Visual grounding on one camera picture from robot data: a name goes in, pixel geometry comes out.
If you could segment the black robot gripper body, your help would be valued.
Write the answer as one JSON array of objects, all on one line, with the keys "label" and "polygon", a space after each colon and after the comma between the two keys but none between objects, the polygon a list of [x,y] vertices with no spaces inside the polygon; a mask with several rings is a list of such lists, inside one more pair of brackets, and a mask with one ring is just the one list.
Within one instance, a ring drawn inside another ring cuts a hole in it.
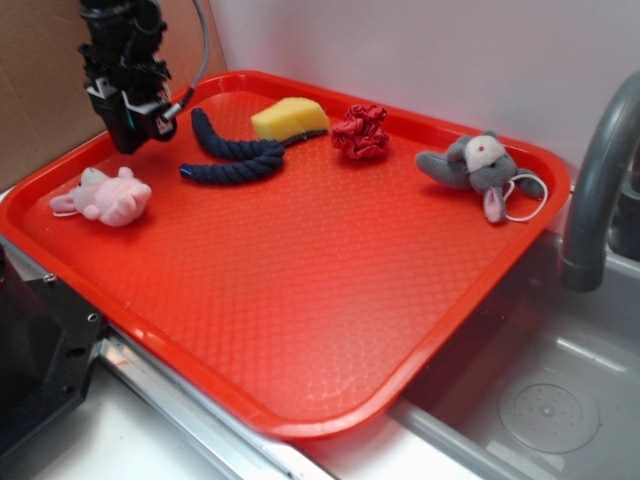
[{"label": "black robot gripper body", "polygon": [[167,29],[155,1],[82,1],[90,41],[81,44],[89,92],[126,94],[135,107],[166,100],[170,73],[156,57]]}]

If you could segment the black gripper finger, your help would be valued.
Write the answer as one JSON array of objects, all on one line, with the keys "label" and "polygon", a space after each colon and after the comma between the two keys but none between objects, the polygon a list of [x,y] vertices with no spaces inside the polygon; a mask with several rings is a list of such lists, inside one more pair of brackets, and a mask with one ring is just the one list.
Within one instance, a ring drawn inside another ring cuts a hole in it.
[{"label": "black gripper finger", "polygon": [[143,105],[142,133],[146,141],[166,142],[173,138],[177,129],[177,121],[167,117],[170,108],[171,103],[166,99],[155,99]]},{"label": "black gripper finger", "polygon": [[123,92],[114,88],[107,79],[86,84],[94,112],[101,117],[117,151],[133,154],[143,143],[126,107]]}]

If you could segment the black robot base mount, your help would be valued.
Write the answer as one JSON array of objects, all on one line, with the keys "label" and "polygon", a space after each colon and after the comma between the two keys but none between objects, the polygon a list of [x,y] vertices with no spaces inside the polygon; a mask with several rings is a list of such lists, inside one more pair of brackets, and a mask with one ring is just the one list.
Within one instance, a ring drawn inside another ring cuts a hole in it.
[{"label": "black robot base mount", "polygon": [[1,253],[1,463],[86,398],[101,312],[61,280],[25,280]]}]

